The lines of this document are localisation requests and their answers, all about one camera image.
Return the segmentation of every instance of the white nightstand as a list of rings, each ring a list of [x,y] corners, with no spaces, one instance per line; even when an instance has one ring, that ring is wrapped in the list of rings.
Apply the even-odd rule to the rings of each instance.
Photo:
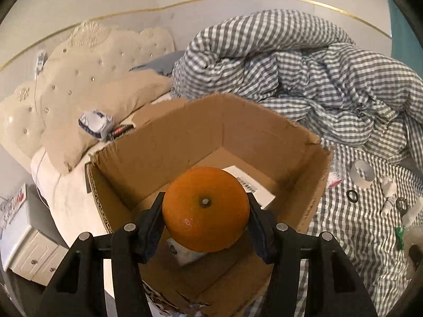
[[[4,271],[44,286],[66,255],[67,245],[35,186],[27,186],[27,199],[3,230],[0,252]]]

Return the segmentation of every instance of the tufted headboard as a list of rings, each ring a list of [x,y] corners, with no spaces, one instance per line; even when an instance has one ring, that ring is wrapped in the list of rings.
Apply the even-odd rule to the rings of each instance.
[[[90,85],[117,79],[174,50],[171,34],[162,27],[136,33],[82,23],[50,54],[36,81],[20,84],[0,103],[1,144],[30,172],[44,129],[66,117]]]

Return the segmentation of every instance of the small box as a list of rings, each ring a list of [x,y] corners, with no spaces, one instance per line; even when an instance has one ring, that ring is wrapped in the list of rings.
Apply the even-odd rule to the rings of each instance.
[[[136,129],[93,155],[91,189],[113,232],[151,207],[157,193],[193,166],[236,166],[275,196],[266,207],[305,232],[325,190],[332,157],[320,138],[285,117],[235,95],[147,105]],[[272,266],[247,232],[229,249],[179,266],[166,229],[156,254],[140,266],[156,306],[208,316],[241,315],[266,288]]]

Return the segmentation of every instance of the barcode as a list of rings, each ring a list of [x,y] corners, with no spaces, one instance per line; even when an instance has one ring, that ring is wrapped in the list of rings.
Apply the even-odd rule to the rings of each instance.
[[[236,177],[236,179],[240,182],[240,184],[248,191],[251,193],[255,193],[257,191],[257,188],[255,188],[253,185],[251,185],[248,182],[245,182],[242,178],[240,178],[239,176]]]

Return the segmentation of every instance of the pillow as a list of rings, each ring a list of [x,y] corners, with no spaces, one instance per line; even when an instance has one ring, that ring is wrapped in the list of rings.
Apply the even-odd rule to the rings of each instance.
[[[153,69],[156,73],[163,76],[170,76],[175,63],[185,54],[185,50],[171,52],[168,55],[160,56],[145,64],[133,67],[130,71]]]
[[[78,97],[68,116],[53,121],[43,132],[41,143],[50,162],[59,173],[67,174],[98,142],[78,125],[83,112],[97,109],[111,115],[118,124],[134,110],[167,93],[171,86],[171,78],[148,69],[131,71],[118,80],[90,88]]]

